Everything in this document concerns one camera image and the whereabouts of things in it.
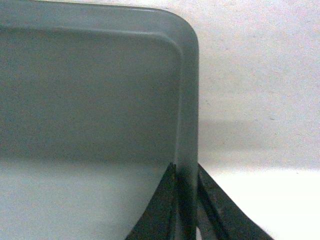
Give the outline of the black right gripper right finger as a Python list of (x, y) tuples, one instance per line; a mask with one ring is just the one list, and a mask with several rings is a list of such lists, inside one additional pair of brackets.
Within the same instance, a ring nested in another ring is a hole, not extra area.
[(194, 196), (196, 227), (201, 240), (271, 240), (197, 164)]

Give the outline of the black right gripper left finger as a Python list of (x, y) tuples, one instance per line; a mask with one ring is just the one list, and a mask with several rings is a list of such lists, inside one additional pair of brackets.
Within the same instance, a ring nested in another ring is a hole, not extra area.
[(145, 211), (127, 235), (127, 240), (173, 240), (178, 209), (176, 165), (165, 170)]

